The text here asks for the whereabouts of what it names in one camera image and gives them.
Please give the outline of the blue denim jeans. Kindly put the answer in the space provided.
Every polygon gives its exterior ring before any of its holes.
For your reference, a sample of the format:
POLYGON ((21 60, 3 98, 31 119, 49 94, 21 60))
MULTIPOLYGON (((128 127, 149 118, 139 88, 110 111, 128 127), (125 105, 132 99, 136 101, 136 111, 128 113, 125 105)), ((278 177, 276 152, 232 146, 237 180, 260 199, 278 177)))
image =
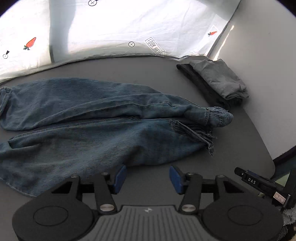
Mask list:
POLYGON ((65 178, 161 165, 207 150, 233 115, 149 86, 52 78, 1 88, 1 180, 31 197, 65 178))

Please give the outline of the black labelled device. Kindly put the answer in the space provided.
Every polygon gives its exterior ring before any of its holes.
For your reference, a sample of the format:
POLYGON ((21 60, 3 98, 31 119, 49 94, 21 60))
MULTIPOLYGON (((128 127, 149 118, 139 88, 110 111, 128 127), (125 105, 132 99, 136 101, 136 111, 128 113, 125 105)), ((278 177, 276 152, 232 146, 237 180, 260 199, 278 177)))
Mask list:
POLYGON ((276 200, 283 208, 292 209, 295 207, 295 168, 291 169, 284 186, 239 167, 235 168, 234 173, 240 176, 243 182, 265 194, 267 197, 276 200))

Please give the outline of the folded black garment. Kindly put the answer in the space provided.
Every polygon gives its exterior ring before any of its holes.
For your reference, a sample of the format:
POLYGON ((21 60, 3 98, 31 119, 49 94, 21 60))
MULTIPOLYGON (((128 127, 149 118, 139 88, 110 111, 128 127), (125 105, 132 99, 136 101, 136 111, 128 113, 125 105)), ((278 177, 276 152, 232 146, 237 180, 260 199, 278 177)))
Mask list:
POLYGON ((243 99, 233 98, 224 99, 193 69, 190 64, 177 64, 177 69, 199 89, 204 99, 210 106, 217 106, 224 109, 241 106, 243 99))

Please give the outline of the folded grey garment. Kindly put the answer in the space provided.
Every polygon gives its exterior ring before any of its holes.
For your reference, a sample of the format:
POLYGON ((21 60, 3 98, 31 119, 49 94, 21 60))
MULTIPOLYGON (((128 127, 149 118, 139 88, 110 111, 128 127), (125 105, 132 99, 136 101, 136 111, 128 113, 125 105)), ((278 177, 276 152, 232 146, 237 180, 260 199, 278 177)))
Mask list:
POLYGON ((222 60, 194 60, 192 68, 225 100, 248 98, 244 82, 222 60))

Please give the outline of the white carrot print sheet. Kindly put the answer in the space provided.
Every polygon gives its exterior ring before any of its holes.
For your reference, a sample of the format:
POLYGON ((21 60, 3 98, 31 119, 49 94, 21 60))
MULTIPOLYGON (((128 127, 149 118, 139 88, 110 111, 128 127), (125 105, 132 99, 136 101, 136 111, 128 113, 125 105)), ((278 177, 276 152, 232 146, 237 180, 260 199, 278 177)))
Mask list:
POLYGON ((239 1, 17 1, 1 16, 1 82, 86 59, 207 55, 239 1))

